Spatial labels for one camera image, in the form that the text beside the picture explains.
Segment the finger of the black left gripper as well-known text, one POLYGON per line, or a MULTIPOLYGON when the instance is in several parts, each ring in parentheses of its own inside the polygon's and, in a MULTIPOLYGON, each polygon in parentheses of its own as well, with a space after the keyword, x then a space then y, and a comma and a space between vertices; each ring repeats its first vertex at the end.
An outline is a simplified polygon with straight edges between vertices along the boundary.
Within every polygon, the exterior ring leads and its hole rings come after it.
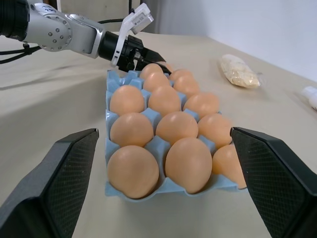
POLYGON ((158 52, 148 48, 142 49, 142 59, 145 63, 166 62, 166 60, 158 52))
POLYGON ((157 64, 161 67, 164 73, 171 74, 172 68, 166 62, 157 62, 157 64))

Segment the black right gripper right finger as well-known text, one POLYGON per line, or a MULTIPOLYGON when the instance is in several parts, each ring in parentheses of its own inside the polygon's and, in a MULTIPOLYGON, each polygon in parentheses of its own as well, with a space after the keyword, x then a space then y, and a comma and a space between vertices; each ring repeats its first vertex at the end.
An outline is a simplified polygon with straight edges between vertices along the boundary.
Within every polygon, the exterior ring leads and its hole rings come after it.
POLYGON ((233 127, 247 189, 273 238, 317 236, 317 176, 282 140, 233 127))

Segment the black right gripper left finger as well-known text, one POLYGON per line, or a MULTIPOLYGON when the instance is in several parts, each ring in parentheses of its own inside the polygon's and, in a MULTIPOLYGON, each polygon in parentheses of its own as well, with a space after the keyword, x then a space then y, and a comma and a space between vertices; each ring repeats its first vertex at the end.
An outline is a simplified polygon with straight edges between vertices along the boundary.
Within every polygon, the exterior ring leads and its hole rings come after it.
POLYGON ((99 132, 87 129, 53 144, 0 207, 2 238, 70 238, 87 194, 99 132))

